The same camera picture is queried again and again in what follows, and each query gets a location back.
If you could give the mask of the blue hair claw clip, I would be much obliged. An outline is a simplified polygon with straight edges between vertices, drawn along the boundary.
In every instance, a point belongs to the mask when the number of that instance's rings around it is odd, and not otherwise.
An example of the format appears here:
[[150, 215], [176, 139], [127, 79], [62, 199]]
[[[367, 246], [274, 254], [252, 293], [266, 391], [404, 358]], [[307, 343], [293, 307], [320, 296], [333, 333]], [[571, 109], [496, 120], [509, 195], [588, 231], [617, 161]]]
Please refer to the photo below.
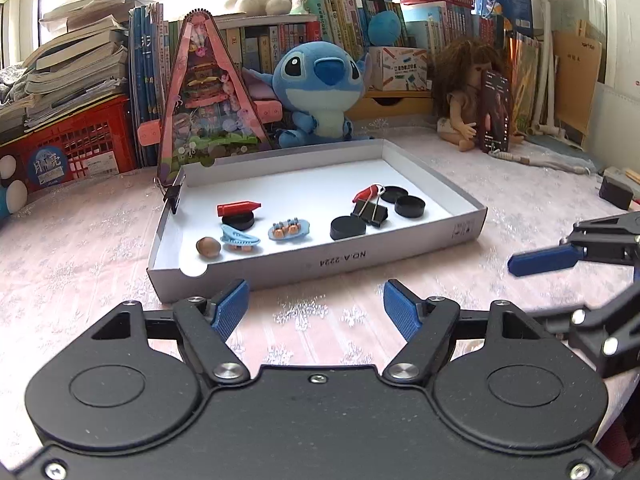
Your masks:
[[228, 226], [228, 224], [223, 224], [221, 226], [221, 231], [221, 243], [232, 250], [252, 252], [260, 244], [260, 239], [258, 237], [232, 228], [232, 226]]

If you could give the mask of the long red crayon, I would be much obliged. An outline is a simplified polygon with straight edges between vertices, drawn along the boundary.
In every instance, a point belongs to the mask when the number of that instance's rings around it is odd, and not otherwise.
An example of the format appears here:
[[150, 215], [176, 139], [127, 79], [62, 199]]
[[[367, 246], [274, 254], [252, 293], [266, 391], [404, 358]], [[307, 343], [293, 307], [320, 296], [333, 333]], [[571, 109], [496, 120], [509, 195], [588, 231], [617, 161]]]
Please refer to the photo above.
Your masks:
[[249, 214], [261, 206], [261, 203], [252, 200], [239, 200], [238, 202], [218, 204], [217, 214], [219, 217], [238, 216], [239, 214]]

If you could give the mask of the black round jar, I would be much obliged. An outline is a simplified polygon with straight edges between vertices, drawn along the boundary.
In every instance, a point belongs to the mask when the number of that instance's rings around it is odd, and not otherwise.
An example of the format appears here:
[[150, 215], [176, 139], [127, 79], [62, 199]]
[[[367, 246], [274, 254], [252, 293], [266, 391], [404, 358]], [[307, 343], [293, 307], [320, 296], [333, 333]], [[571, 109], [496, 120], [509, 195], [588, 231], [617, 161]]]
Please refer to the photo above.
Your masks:
[[395, 212], [408, 219], [421, 218], [424, 215], [425, 202], [418, 196], [404, 195], [395, 202]]

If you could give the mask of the black round lid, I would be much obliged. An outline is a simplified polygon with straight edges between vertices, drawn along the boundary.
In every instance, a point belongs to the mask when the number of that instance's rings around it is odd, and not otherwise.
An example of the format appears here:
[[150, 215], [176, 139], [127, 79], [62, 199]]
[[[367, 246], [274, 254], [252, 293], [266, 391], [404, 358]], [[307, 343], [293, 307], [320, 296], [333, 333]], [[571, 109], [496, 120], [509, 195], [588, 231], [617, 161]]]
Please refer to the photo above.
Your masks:
[[384, 188], [383, 193], [381, 194], [381, 200], [384, 200], [385, 203], [388, 204], [394, 204], [396, 203], [401, 197], [407, 196], [408, 195], [408, 191], [405, 190], [404, 188], [400, 188], [399, 186], [386, 186], [386, 188]]
[[363, 235], [366, 229], [367, 223], [359, 217], [339, 216], [331, 221], [330, 237], [332, 240], [346, 240]]

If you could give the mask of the black binder clip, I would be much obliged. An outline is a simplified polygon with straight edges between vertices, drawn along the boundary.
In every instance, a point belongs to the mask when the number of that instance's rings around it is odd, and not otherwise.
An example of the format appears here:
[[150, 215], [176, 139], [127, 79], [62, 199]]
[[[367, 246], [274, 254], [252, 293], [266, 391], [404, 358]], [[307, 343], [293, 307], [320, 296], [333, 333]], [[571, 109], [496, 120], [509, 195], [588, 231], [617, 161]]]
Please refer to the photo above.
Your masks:
[[374, 200], [368, 200], [367, 202], [360, 200], [354, 204], [354, 209], [350, 214], [351, 216], [361, 218], [368, 226], [375, 226], [376, 228], [380, 228], [388, 218], [387, 208], [380, 204], [384, 186], [380, 184], [378, 184], [378, 186], [380, 187], [378, 197]]

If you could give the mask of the short red crayon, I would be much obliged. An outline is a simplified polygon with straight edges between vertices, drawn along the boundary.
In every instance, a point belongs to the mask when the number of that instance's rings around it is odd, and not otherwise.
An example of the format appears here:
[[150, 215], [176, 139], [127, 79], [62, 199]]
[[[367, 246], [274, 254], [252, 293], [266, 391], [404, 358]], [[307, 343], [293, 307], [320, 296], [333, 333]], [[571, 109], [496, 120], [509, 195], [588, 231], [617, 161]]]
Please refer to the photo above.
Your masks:
[[374, 200], [378, 197], [378, 193], [380, 192], [380, 187], [377, 184], [371, 184], [364, 190], [358, 192], [355, 197], [352, 199], [354, 204], [358, 203], [360, 200], [363, 202], [367, 202], [368, 200]]

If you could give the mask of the small black cap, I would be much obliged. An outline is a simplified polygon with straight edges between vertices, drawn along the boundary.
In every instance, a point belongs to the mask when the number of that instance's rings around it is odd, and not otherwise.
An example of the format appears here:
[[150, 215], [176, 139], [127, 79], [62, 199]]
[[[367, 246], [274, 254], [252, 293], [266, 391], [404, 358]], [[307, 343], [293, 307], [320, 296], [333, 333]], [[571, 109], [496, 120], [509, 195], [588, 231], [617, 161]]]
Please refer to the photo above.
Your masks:
[[242, 214], [227, 214], [221, 218], [221, 222], [225, 226], [244, 232], [254, 226], [255, 216], [251, 211], [242, 212]]

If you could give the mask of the small black box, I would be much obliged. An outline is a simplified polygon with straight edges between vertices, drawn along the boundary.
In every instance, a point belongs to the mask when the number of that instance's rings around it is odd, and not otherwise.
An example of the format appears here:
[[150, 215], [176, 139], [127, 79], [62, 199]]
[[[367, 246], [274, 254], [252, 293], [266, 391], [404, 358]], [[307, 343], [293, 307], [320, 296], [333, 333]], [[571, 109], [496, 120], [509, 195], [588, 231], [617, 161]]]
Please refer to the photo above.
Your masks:
[[604, 177], [600, 186], [599, 197], [621, 210], [628, 210], [634, 200], [634, 191], [623, 182]]

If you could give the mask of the white cardboard box tray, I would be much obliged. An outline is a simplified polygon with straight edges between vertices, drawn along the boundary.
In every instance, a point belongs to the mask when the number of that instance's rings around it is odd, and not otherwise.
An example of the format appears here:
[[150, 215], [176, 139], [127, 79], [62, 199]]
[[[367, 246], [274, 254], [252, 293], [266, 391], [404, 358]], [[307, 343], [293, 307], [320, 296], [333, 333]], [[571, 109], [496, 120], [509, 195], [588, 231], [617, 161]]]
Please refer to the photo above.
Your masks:
[[[291, 148], [224, 158], [213, 166], [184, 166], [178, 212], [165, 206], [156, 229], [148, 274], [158, 299], [211, 297], [237, 278], [251, 288], [289, 285], [352, 272], [475, 240], [486, 207], [400, 146], [367, 140]], [[404, 188], [425, 202], [424, 215], [407, 219], [391, 211], [380, 228], [332, 240], [331, 221], [354, 209], [352, 199], [370, 184]], [[221, 238], [217, 205], [261, 203], [248, 231], [260, 239], [252, 252], [222, 248], [203, 258], [195, 244]], [[273, 223], [299, 218], [309, 234], [275, 242]]]

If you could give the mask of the binder clip on box edge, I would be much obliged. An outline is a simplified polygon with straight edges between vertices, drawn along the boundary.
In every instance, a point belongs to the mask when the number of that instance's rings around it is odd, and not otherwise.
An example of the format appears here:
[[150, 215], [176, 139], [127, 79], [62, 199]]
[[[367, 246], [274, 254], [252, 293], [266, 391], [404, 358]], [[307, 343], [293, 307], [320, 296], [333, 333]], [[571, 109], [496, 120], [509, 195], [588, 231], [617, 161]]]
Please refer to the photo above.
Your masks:
[[172, 214], [176, 214], [179, 209], [183, 180], [184, 174], [182, 172], [179, 172], [178, 176], [168, 184], [160, 180], [159, 176], [154, 177], [154, 184], [160, 190], [163, 202]]

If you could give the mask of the smartphone with lit screen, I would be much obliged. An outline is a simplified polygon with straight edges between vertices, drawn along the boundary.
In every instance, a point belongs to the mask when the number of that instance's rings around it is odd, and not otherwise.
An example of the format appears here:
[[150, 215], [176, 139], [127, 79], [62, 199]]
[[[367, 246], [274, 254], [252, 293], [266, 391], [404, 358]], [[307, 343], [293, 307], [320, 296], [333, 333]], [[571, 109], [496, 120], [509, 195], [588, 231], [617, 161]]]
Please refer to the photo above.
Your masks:
[[484, 153], [509, 149], [510, 84], [506, 77], [492, 70], [484, 70], [480, 80], [476, 135]]

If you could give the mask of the brown cardboard sheet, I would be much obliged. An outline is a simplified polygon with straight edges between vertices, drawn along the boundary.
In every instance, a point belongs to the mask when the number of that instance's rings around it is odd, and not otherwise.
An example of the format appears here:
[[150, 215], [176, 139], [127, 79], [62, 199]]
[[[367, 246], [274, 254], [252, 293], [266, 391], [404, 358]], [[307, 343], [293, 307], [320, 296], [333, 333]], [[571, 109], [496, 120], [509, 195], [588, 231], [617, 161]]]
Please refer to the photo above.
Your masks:
[[588, 136], [592, 102], [600, 75], [602, 44], [597, 39], [556, 30], [553, 49], [558, 58], [555, 117]]

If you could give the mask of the red plastic crate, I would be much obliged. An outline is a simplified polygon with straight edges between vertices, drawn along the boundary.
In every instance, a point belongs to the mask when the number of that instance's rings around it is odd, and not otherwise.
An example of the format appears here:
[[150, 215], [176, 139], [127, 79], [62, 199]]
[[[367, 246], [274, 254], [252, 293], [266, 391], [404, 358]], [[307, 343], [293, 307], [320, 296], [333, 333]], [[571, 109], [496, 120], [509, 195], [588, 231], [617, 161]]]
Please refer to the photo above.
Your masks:
[[30, 192], [137, 168], [126, 96], [111, 96], [59, 122], [1, 145]]

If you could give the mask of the pink triangular dollhouse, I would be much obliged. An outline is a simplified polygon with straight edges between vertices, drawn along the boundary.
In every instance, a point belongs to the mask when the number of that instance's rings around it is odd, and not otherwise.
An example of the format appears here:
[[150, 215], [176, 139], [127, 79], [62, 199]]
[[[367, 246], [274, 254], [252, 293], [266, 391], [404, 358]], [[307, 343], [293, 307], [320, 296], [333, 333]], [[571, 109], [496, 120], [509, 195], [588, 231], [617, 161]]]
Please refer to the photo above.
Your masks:
[[281, 118], [279, 102], [252, 99], [213, 15], [198, 9], [182, 22], [163, 115], [142, 124], [138, 140], [158, 146], [156, 180], [168, 188], [183, 166], [271, 150], [262, 121]]

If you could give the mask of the wooden drawer box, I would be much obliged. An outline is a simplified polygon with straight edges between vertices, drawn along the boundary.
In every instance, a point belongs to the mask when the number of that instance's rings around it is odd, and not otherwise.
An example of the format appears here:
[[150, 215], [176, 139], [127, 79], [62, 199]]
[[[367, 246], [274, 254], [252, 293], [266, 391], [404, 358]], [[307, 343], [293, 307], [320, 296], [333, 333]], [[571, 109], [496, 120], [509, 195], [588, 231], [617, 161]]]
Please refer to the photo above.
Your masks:
[[434, 101], [429, 91], [369, 90], [346, 117], [353, 122], [409, 115], [431, 115]]

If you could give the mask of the Doraemon plush toy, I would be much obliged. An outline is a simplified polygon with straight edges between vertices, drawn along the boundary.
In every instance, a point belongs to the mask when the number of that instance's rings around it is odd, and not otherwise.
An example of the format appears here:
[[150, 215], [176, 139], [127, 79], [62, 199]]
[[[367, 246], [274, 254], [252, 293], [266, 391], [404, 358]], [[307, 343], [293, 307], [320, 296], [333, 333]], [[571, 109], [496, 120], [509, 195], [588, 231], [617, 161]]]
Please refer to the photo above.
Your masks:
[[11, 155], [4, 155], [0, 159], [0, 219], [4, 220], [11, 214], [20, 211], [28, 201], [28, 189], [25, 183], [15, 177], [17, 170], [16, 159]]

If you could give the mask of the brown haired doll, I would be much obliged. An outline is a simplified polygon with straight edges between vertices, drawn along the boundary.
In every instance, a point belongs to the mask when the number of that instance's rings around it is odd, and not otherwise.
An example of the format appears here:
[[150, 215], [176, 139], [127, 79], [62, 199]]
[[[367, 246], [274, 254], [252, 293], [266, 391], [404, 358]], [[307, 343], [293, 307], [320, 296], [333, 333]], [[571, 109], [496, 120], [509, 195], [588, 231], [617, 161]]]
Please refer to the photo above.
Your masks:
[[484, 70], [506, 77], [500, 53], [491, 44], [477, 39], [456, 40], [436, 60], [433, 84], [436, 130], [442, 140], [462, 152], [480, 149], [476, 123]]

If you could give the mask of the white colourful cardboard box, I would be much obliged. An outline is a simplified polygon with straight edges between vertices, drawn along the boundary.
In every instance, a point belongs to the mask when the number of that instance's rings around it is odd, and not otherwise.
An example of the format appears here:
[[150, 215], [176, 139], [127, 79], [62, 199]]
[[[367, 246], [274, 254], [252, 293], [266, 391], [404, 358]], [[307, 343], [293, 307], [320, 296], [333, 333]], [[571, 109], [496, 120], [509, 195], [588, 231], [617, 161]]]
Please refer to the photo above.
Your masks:
[[427, 50], [402, 47], [370, 47], [371, 86], [378, 91], [428, 91]]

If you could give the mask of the blue Stitch plush toy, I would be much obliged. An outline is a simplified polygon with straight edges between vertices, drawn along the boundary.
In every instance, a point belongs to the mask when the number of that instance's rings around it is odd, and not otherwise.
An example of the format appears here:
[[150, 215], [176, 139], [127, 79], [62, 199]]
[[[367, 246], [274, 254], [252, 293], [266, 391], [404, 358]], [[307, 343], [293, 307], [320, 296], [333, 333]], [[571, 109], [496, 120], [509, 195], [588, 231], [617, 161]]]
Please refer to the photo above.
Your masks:
[[280, 148], [351, 141], [354, 126], [346, 112], [367, 91], [372, 62], [356, 61], [336, 44], [311, 41], [289, 50], [271, 74], [244, 67], [253, 98], [264, 94], [291, 113], [293, 125], [278, 131]]

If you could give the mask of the stack of books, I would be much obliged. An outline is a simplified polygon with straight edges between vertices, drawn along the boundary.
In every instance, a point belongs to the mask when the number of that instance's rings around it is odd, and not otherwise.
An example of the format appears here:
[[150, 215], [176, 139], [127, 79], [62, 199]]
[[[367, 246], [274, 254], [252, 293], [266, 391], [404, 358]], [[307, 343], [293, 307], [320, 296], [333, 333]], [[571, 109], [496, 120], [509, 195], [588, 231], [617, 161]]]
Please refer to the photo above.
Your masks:
[[54, 37], [1, 71], [1, 141], [8, 143], [122, 91], [134, 0], [78, 0], [43, 15]]

